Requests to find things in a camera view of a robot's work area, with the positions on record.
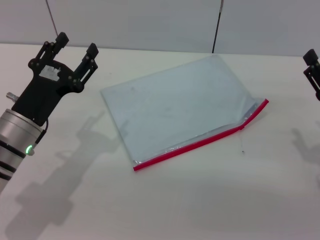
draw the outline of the white wall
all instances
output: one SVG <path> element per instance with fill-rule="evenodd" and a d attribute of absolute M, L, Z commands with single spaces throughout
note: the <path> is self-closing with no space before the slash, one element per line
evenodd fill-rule
<path fill-rule="evenodd" d="M 320 0 L 225 0 L 215 52 L 320 55 Z"/>
<path fill-rule="evenodd" d="M 49 0 L 70 44 L 210 53 L 220 0 Z"/>
<path fill-rule="evenodd" d="M 43 44 L 56 33 L 45 0 L 0 0 L 0 42 Z"/>

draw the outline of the green led light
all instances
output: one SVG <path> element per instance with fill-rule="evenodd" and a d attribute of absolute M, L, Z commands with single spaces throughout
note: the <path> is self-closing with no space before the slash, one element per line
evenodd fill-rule
<path fill-rule="evenodd" d="M 30 149 L 32 149 L 32 145 L 30 145 L 30 146 L 28 146 L 28 147 L 26 148 L 25 153 L 28 154 L 29 151 L 30 151 Z"/>

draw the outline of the white table surface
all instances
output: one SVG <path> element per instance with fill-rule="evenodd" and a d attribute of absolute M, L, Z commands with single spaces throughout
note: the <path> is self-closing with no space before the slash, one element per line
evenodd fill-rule
<path fill-rule="evenodd" d="M 0 44 L 1 112 L 39 49 Z M 56 59 L 75 69 L 85 51 Z M 221 55 L 268 106 L 242 132 L 133 171 L 100 90 L 206 56 L 100 49 L 84 91 L 61 100 L 1 194 L 0 239 L 319 240 L 320 102 L 300 57 Z"/>

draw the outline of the black band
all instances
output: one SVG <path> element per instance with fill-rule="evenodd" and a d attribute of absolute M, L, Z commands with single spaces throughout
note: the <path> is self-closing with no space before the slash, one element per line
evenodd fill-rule
<path fill-rule="evenodd" d="M 3 162 L 3 161 L 0 161 L 0 167 L 5 169 L 5 170 L 8 170 L 12 173 L 15 173 L 17 171 L 17 169 L 15 169 L 13 166 L 10 166 L 9 164 Z"/>
<path fill-rule="evenodd" d="M 1 140 L 0 147 L 7 149 L 8 151 L 12 152 L 13 154 L 19 156 L 22 159 L 26 157 L 26 155 L 22 151 L 19 151 L 18 149 L 14 148 L 13 146 L 10 146 L 9 144 L 6 144 L 4 141 Z"/>
<path fill-rule="evenodd" d="M 4 180 L 9 181 L 11 179 L 11 176 L 8 176 L 8 175 L 0 172 L 0 179 L 4 179 Z"/>

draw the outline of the wrinkled plastic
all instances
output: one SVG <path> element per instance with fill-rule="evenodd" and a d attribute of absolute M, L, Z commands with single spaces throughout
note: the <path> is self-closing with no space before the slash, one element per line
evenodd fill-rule
<path fill-rule="evenodd" d="M 135 170 L 240 130 L 267 103 L 217 55 L 101 92 Z"/>

